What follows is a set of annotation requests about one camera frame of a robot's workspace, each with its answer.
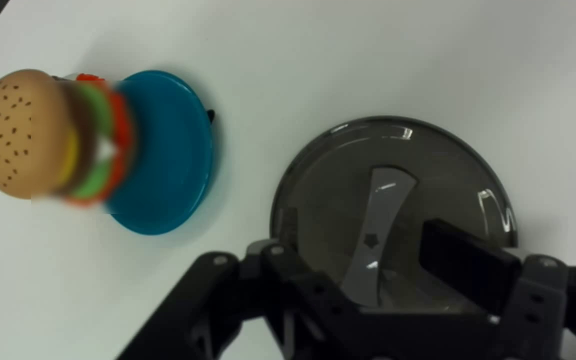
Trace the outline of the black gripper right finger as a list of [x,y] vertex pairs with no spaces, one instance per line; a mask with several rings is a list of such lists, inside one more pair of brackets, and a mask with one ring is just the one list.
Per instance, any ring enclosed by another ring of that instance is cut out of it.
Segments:
[[500,319],[490,360],[557,360],[576,337],[576,266],[546,254],[519,261],[443,220],[422,226],[419,264]]

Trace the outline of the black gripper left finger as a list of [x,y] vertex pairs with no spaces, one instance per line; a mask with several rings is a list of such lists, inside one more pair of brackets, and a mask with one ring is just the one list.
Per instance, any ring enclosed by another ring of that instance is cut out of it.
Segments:
[[281,360],[363,360],[356,319],[326,275],[278,242],[255,242],[241,261],[201,254],[118,360],[221,360],[248,320],[265,323]]

